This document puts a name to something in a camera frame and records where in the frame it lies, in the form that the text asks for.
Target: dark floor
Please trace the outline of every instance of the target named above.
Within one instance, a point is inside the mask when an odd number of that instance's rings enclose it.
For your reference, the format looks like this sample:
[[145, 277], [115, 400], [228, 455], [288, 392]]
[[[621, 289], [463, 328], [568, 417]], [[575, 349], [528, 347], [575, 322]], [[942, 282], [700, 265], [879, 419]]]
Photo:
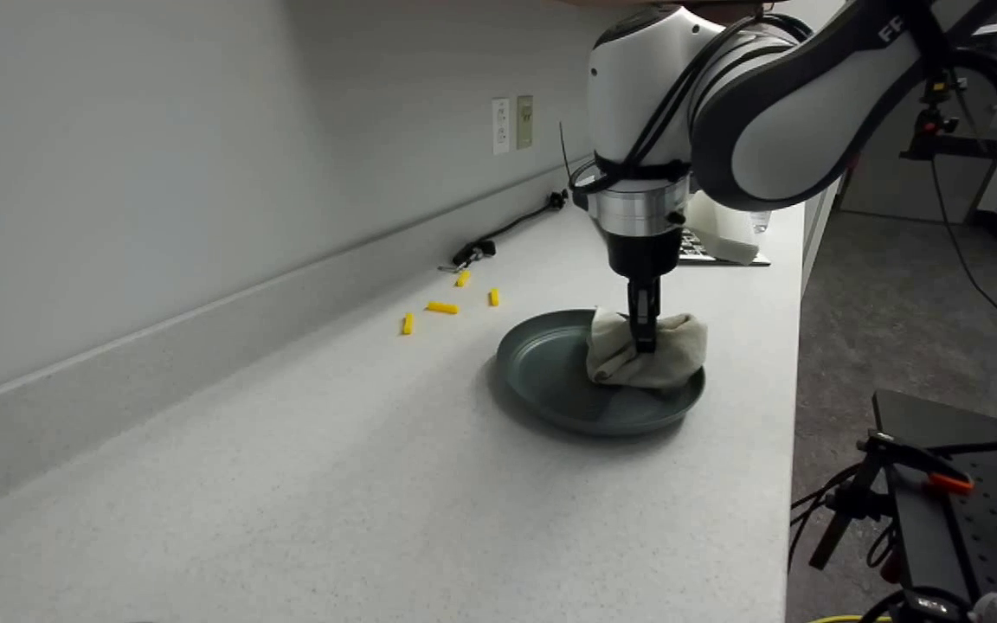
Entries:
[[[997, 297], [997, 244], [964, 229]], [[873, 392], [892, 388], [997, 417], [997, 315], [964, 277], [942, 227], [835, 216], [805, 297], [796, 495], [853, 465]], [[889, 588], [861, 566], [876, 531], [849, 531], [831, 569], [809, 573], [816, 515], [790, 573], [790, 619], [867, 612]]]

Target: black plate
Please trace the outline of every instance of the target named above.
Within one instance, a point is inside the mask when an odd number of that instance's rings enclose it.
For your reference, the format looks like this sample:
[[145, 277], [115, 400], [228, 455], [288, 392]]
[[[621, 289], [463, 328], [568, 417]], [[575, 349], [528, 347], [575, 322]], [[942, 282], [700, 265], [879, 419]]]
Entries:
[[554, 311], [517, 326], [497, 364], [509, 400], [552, 425], [581, 435], [649, 435], [677, 430], [706, 388], [697, 370], [679, 392], [603, 388], [586, 373], [597, 311]]

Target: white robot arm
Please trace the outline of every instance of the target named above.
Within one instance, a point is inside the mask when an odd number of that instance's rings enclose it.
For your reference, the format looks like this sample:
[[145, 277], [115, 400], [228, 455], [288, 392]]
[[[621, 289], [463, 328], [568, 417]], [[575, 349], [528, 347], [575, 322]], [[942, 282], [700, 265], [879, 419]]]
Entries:
[[779, 13], [722, 27], [652, 9], [610, 27], [588, 67], [597, 164], [575, 190], [631, 277], [639, 349], [656, 349], [658, 277], [679, 260], [679, 187], [745, 213], [816, 195], [992, 10], [997, 0], [849, 0], [809, 35]]

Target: small yellow piece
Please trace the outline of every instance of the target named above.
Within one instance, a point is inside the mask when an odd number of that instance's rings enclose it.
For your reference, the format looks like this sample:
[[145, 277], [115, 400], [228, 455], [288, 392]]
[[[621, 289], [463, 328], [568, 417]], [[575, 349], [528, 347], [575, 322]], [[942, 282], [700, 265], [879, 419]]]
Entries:
[[472, 289], [472, 270], [460, 270], [455, 289]]
[[416, 337], [416, 328], [421, 328], [421, 318], [416, 315], [401, 315], [400, 332], [401, 337]]
[[426, 311], [432, 311], [432, 315], [460, 315], [460, 304], [429, 302]]

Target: white countertop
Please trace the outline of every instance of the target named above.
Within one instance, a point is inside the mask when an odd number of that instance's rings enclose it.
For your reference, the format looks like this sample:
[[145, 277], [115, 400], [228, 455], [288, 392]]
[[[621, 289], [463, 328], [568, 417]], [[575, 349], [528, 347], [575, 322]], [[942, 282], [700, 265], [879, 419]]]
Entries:
[[[500, 339], [624, 302], [581, 213], [426, 274], [0, 499], [0, 623], [783, 619], [799, 342], [799, 207], [771, 268], [682, 268], [709, 322], [677, 435], [579, 442], [509, 419]], [[460, 318], [400, 315], [429, 297]]]

